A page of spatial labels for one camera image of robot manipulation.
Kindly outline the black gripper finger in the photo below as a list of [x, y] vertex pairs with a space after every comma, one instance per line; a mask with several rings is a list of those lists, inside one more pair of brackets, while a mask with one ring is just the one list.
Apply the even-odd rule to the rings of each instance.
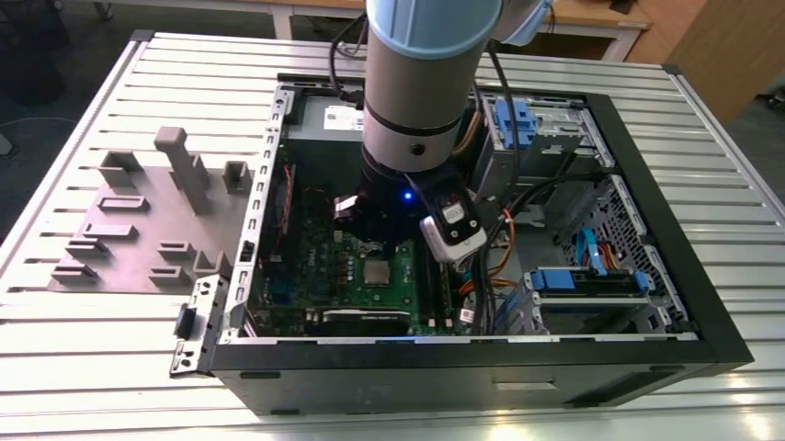
[[335, 197], [332, 219], [338, 227], [362, 227], [363, 198], [358, 195]]

